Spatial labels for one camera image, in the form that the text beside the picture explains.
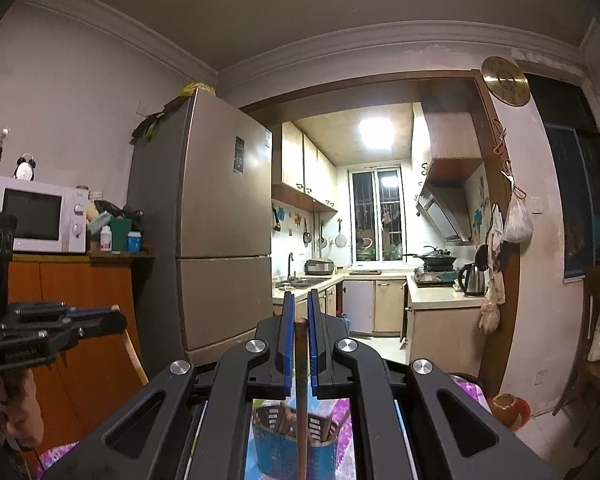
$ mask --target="wok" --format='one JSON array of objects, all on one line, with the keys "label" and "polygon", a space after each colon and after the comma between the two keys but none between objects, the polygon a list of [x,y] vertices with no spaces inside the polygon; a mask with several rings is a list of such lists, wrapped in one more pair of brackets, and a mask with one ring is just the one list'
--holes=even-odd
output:
[{"label": "wok", "polygon": [[425,245],[425,247],[430,247],[433,250],[425,254],[407,253],[405,256],[420,258],[427,267],[450,266],[456,260],[456,257],[451,256],[451,252],[447,249],[439,249],[431,245]]}]

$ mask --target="window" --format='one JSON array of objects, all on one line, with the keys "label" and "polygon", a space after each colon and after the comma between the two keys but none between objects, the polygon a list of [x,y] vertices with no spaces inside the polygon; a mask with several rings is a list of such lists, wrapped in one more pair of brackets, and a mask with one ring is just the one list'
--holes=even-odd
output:
[{"label": "window", "polygon": [[564,222],[564,277],[600,264],[600,133],[582,90],[528,76],[551,146]]},{"label": "window", "polygon": [[404,260],[404,197],[400,168],[349,173],[355,262]]}]

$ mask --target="person's hand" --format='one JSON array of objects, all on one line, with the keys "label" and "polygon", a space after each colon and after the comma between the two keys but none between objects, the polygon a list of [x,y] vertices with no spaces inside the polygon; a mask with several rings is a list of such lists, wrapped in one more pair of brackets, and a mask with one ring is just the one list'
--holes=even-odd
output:
[{"label": "person's hand", "polygon": [[44,424],[31,370],[9,370],[0,375],[0,404],[7,416],[5,423],[0,414],[2,428],[22,447],[33,448],[42,442]]}]

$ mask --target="electric kettle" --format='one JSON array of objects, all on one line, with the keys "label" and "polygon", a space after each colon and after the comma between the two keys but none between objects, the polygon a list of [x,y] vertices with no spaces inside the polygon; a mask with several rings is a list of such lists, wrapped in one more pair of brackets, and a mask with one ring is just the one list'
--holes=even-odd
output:
[{"label": "electric kettle", "polygon": [[484,296],[484,272],[475,262],[467,264],[458,272],[458,285],[465,296]]}]

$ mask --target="microwave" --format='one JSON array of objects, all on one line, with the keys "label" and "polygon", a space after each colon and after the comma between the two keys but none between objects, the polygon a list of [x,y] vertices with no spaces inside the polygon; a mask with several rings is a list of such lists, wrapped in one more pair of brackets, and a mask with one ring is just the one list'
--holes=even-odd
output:
[{"label": "microwave", "polygon": [[85,189],[0,177],[0,211],[18,219],[14,251],[86,252],[88,199]]}]

